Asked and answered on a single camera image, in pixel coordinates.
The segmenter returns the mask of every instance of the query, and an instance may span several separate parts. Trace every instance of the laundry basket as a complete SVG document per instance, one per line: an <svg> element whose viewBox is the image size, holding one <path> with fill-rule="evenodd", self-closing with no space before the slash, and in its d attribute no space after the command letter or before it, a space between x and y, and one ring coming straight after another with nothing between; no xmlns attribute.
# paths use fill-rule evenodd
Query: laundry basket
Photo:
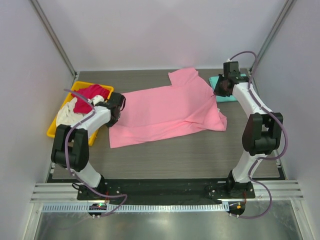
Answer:
<svg viewBox="0 0 320 240"><path fill-rule="evenodd" d="M79 89L85 89L85 88L88 88L89 86L91 85L94 85L95 83L90 83L90 82L84 82L84 81L76 81L71 90L72 91L78 91ZM107 85L100 85L101 87L103 87L104 89L107 89L109 90L109 96L107 97L108 99L110 98L111 96L111 93L114 91L114 88L112 86L107 86ZM63 104L61 105L60 109L67 103L67 102L70 102L74 97L71 95L71 92L68 93L68 95L66 96ZM57 120L57 115L55 116L54 120L52 121L48 131L46 132L46 135L50 138L54 138L55 135L56 135L56 130L57 130L57 127L56 127L56 120ZM95 139L97 137L97 133L98 133L98 130L95 131L89 138L89 146L92 146L95 142Z"/></svg>

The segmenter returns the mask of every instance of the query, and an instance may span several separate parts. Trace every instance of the pink cloth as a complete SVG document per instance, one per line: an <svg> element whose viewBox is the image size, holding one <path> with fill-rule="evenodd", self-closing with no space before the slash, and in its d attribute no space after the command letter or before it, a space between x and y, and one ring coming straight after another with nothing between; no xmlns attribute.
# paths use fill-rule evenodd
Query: pink cloth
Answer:
<svg viewBox="0 0 320 240"><path fill-rule="evenodd" d="M203 130L225 131L212 88L193 67L169 73L171 86L124 93L126 106L109 129L110 147L153 142Z"/></svg>
<svg viewBox="0 0 320 240"><path fill-rule="evenodd" d="M102 86L100 86L98 84L93 84L87 88L81 88L76 92L83 95L87 99L93 99L97 95L100 95L100 96L104 97L104 99L107 99L107 97L109 96L109 93L110 93L109 90L104 89ZM76 101L74 109L73 109L74 113L88 114L91 112L92 108L85 101L83 101L81 98L79 98L73 94L72 94L72 96L77 98L77 101Z"/></svg>

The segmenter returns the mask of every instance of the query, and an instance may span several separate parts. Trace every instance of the teal towel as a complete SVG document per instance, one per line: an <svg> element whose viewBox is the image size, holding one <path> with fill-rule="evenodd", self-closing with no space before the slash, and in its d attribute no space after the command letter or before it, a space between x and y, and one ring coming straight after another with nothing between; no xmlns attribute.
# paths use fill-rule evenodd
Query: teal towel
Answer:
<svg viewBox="0 0 320 240"><path fill-rule="evenodd" d="M215 87L217 85L219 76L212 76L209 78L210 85L213 90L215 90ZM217 103L224 103L224 102L236 102L237 99L234 96L216 96L216 102Z"/></svg>

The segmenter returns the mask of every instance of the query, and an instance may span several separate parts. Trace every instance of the yellow plastic tray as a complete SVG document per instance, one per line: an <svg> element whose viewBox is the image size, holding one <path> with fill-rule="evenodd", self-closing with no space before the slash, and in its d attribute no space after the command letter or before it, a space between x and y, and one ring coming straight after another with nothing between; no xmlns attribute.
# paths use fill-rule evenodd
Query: yellow plastic tray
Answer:
<svg viewBox="0 0 320 240"><path fill-rule="evenodd" d="M89 83L89 82L84 82L84 81L76 81L71 90L72 91L78 91L79 89L85 89L85 88L88 88L89 86L93 85L94 83ZM112 86L107 86L107 85L100 85L101 87L103 87L104 89L107 89L110 91L109 93L109 96L108 96L108 99L110 98L111 96L111 93L114 91L114 88ZM74 97L71 95L71 93L69 92L68 95L66 96L63 104L61 105L60 109L67 103L67 102L70 102ZM48 131L46 132L46 135L50 138L54 138L55 135L56 135L56 130L57 130L57 127L56 127L56 120L57 120L57 115L55 116L53 122L51 123ZM97 137L97 133L98 133L98 130L95 131L91 137L89 138L89 146L92 146L95 142L95 139Z"/></svg>

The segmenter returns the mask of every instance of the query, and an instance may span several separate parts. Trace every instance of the pink t-shirt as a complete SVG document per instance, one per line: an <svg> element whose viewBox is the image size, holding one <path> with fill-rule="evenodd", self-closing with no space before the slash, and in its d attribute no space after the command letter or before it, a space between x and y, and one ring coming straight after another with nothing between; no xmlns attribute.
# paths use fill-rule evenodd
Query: pink t-shirt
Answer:
<svg viewBox="0 0 320 240"><path fill-rule="evenodd" d="M193 67L168 74L171 86L124 93L126 105L109 129L110 147L153 142L203 130L225 131L212 88Z"/></svg>

